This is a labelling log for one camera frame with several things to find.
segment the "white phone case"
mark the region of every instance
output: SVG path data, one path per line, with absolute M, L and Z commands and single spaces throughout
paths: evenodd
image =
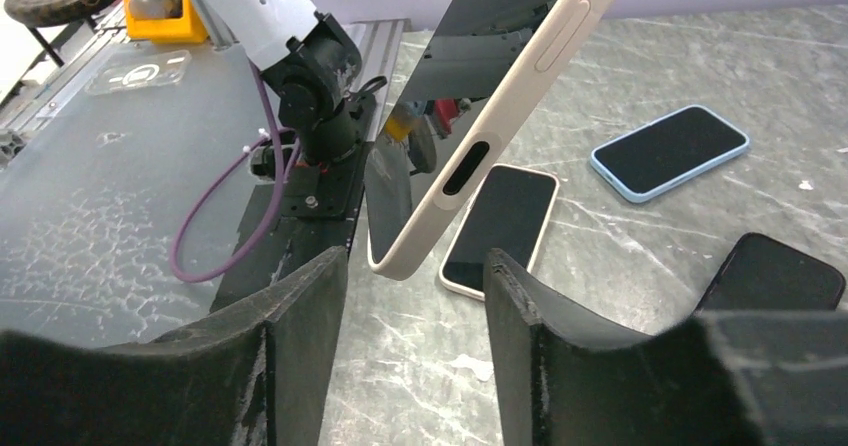
M 368 264 L 375 273 L 399 281 L 415 273 L 612 2 L 556 1 L 380 262 L 369 234 Z M 445 182 L 479 141 L 489 144 L 488 153 L 462 189 L 446 195 Z
M 553 179 L 554 184 L 556 185 L 554 187 L 553 193 L 551 194 L 551 199 L 550 199 L 550 201 L 548 201 L 548 209 L 545 212 L 545 219 L 542 222 L 541 228 L 539 228 L 538 236 L 536 236 L 536 244 L 533 245 L 533 253 L 530 254 L 530 261 L 527 262 L 527 271 L 532 273 L 533 272 L 533 266 L 536 264 L 536 255 L 539 252 L 539 246 L 542 244 L 542 238 L 545 236 L 545 231 L 547 231 L 547 229 L 548 229 L 548 223 L 551 220 L 551 212 L 554 209 L 554 204 L 556 203 L 556 198 L 557 198 L 557 195 L 559 194 L 559 178 L 554 176 L 553 174 L 545 173 L 543 171 L 535 171 L 535 170 L 532 170 L 532 169 L 522 168 L 522 167 L 519 167 L 519 166 L 512 166 L 512 165 L 509 165 L 509 164 L 498 163 L 498 164 L 492 165 L 492 167 L 495 167 L 495 166 L 517 169 L 519 171 L 525 171 L 527 173 L 536 174 L 536 175 L 539 175 L 539 176 L 546 176 L 546 177 Z M 459 229 L 456 231 L 456 234 L 453 236 L 453 239 L 451 240 L 451 244 L 448 247 L 447 253 L 445 253 L 445 259 L 442 260 L 442 264 L 439 266 L 439 282 L 442 284 L 442 286 L 444 286 L 445 288 L 447 288 L 447 289 L 449 289 L 449 290 L 451 290 L 455 293 L 459 293 L 459 294 L 462 294 L 464 296 L 468 296 L 469 298 L 473 298 L 473 299 L 476 299 L 476 300 L 479 300 L 479 301 L 483 301 L 483 298 L 484 298 L 483 293 L 481 293 L 480 291 L 477 291 L 476 289 L 472 289 L 472 288 L 469 288 L 467 286 L 464 286 L 462 284 L 455 283 L 453 281 L 449 281 L 447 278 L 445 278 L 444 271 L 445 271 L 445 263 L 447 263 L 448 258 L 450 257 L 450 254 L 453 251 L 454 246 L 456 245 L 456 240 L 459 238 L 459 235 L 462 233 L 462 230 L 465 228 L 465 220 L 468 219 L 468 216 L 471 214 L 471 210 L 474 209 L 474 202 L 477 200 L 477 195 L 480 194 L 480 189 L 482 187 L 483 187 L 483 185 L 480 184 L 480 187 L 477 188 L 477 191 L 474 192 L 474 196 L 471 199 L 471 204 L 468 206 L 468 210 L 465 211 L 465 215 L 462 217 L 462 221 L 459 223 Z

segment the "light blue phone case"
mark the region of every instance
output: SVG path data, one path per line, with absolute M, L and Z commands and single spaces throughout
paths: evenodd
M 717 157 L 705 162 L 704 164 L 702 164 L 702 165 L 700 165 L 700 166 L 698 166 L 698 167 L 696 167 L 696 168 L 694 168 L 690 171 L 687 171 L 687 172 L 681 174 L 680 176 L 672 179 L 671 181 L 668 181 L 665 184 L 662 184 L 662 185 L 652 189 L 651 191 L 648 191 L 647 193 L 637 193 L 637 192 L 630 190 L 630 188 L 625 186 L 624 183 L 621 182 L 621 180 L 619 180 L 617 177 L 615 177 L 612 174 L 612 172 L 610 172 L 610 170 L 607 169 L 607 167 L 603 165 L 603 163 L 598 161 L 598 158 L 597 158 L 595 153 L 597 153 L 598 150 L 600 150 L 601 148 L 604 148 L 606 146 L 609 146 L 610 144 L 621 141 L 624 138 L 630 136 L 631 134 L 636 134 L 636 133 L 638 133 L 639 131 L 641 131 L 645 128 L 650 128 L 654 124 L 656 124 L 656 123 L 658 123 L 658 122 L 660 122 L 660 121 L 662 121 L 662 120 L 664 120 L 668 117 L 674 116 L 675 114 L 678 114 L 681 111 L 687 110 L 689 108 L 700 108 L 700 109 L 703 109 L 704 111 L 710 113 L 711 115 L 715 116 L 721 122 L 726 124 L 729 128 L 731 128 L 734 131 L 736 131 L 737 133 L 741 134 L 742 137 L 745 138 L 745 142 L 741 146 L 739 146 L 735 149 L 732 149 L 732 150 L 730 150 L 730 151 L 728 151 L 728 152 L 726 152 L 726 153 L 724 153 L 720 156 L 717 156 Z M 678 186 L 682 183 L 685 183 L 686 181 L 698 176 L 699 174 L 705 173 L 705 172 L 715 168 L 716 166 L 718 166 L 722 163 L 725 163 L 725 162 L 727 162 L 727 161 L 729 161 L 729 160 L 731 160 L 731 159 L 733 159 L 737 156 L 740 156 L 741 154 L 745 153 L 748 150 L 750 143 L 751 143 L 751 140 L 750 140 L 750 138 L 748 138 L 747 134 L 740 131 L 737 127 L 730 124 L 729 121 L 722 118 L 721 116 L 719 116 L 718 114 L 713 112 L 711 109 L 704 107 L 704 106 L 701 106 L 699 104 L 691 104 L 691 105 L 686 106 L 684 108 L 680 108 L 677 111 L 666 114 L 665 116 L 663 116 L 661 118 L 655 119 L 654 121 L 651 121 L 650 123 L 642 126 L 641 128 L 638 128 L 638 129 L 631 131 L 631 132 L 629 132 L 629 133 L 627 133 L 623 136 L 619 136 L 619 137 L 613 139 L 612 141 L 608 141 L 608 142 L 598 146 L 597 148 L 595 148 L 592 151 L 592 154 L 589 157 L 589 164 L 592 166 L 592 169 L 594 169 L 598 174 L 600 174 L 601 177 L 604 178 L 606 180 L 606 182 L 610 184 L 610 186 L 612 186 L 616 191 L 618 191 L 618 193 L 621 196 L 624 197 L 624 199 L 626 199 L 627 201 L 629 201 L 631 203 L 639 204 L 639 203 L 644 203 L 646 201 L 649 201 L 653 198 L 656 198 L 657 196 L 665 193 L 666 191 L 668 191 L 668 190 L 670 190 L 670 189 L 672 189 L 672 188 L 674 188 L 674 187 L 676 187 L 676 186 Z

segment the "phone side button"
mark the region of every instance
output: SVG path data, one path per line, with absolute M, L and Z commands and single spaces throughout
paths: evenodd
M 573 12 L 570 15 L 571 17 L 568 18 L 562 26 L 562 29 L 559 30 L 553 41 L 551 41 L 551 44 L 548 45 L 545 52 L 543 52 L 536 61 L 536 71 L 544 73 L 551 69 L 551 66 L 553 66 L 560 53 L 562 53 L 565 47 L 568 46 L 568 42 L 571 41 L 571 38 L 574 37 L 574 33 L 576 33 L 580 28 L 580 25 L 583 24 L 583 20 L 589 15 L 591 5 L 589 4 L 589 1 L 577 0 L 576 4 L 572 6 L 572 8 Z

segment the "beige phone case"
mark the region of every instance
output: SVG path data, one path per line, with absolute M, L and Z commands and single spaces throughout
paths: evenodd
M 368 264 L 375 273 L 398 281 L 415 273 L 612 2 L 556 1 L 379 263 L 374 262 L 369 234 Z M 489 143 L 488 153 L 459 193 L 444 194 L 445 182 L 479 141 Z

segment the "phone lying on table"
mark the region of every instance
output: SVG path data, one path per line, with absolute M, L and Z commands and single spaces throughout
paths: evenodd
M 836 268 L 759 233 L 736 243 L 697 309 L 833 310 L 845 292 Z
M 589 164 L 624 199 L 644 203 L 741 155 L 749 144 L 727 120 L 692 105 L 598 147 Z
M 494 248 L 532 271 L 558 191 L 559 179 L 552 174 L 494 165 L 439 268 L 442 285 L 482 301 L 484 263 Z

